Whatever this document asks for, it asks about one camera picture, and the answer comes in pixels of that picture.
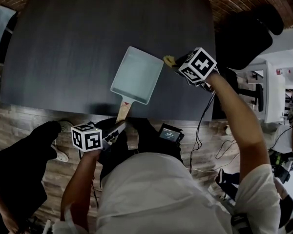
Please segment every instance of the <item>black pants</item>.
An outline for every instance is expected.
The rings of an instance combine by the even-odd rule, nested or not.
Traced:
[[[103,120],[96,124],[100,129],[108,129],[115,125],[116,118]],[[180,160],[180,147],[176,144],[159,138],[159,133],[152,127],[145,118],[128,118],[128,122],[138,131],[139,134],[139,153],[160,153],[175,157]],[[119,164],[134,155],[134,150],[128,150],[127,136],[125,131],[121,132],[117,141],[111,146],[109,153],[101,153],[99,162],[103,164],[100,181],[114,170]]]
[[[47,161],[57,157],[51,144],[60,132],[58,122],[47,122],[0,151],[0,195],[21,225],[47,199],[41,180]],[[1,233],[8,231],[0,215]]]
[[[224,193],[228,194],[235,201],[238,189],[234,185],[238,185],[240,181],[240,173],[223,174],[225,183],[217,183]],[[285,199],[280,200],[281,218],[279,228],[283,227],[289,220],[293,212],[293,199],[288,195]]]

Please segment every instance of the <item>wooden table top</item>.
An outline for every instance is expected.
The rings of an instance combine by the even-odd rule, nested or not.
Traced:
[[[1,101],[75,113],[116,116],[110,91],[129,46],[160,59],[203,47],[215,57],[206,0],[29,0],[13,33]],[[164,66],[148,105],[130,116],[199,120],[211,94]],[[210,120],[212,106],[205,120]]]

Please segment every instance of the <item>white box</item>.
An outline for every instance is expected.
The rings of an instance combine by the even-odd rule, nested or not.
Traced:
[[[102,149],[102,130],[87,124],[72,127],[73,146],[83,152]]]
[[[204,81],[217,65],[217,62],[203,49],[196,48],[179,68],[191,83]]]

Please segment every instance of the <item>white cable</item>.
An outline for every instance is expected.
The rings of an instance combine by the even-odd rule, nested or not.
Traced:
[[[239,155],[240,155],[240,154],[237,154],[237,155],[232,159],[232,161],[230,161],[230,163],[228,163],[227,165],[220,166],[220,167],[216,168],[215,170],[211,170],[211,171],[202,171],[202,170],[200,170],[200,169],[194,169],[194,168],[192,168],[192,170],[199,171],[199,172],[202,172],[202,173],[212,173],[212,172],[217,171],[219,168],[222,168],[222,167],[225,167],[225,166],[230,165],[230,164],[235,160],[235,158],[237,158]]]

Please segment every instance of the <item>wooden handle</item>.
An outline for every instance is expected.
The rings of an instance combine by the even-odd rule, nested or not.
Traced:
[[[121,122],[121,121],[126,119],[130,108],[131,108],[131,104],[122,101],[122,104],[121,104],[121,107],[119,109],[118,116],[117,116],[117,119],[116,119],[116,124],[118,122]]]

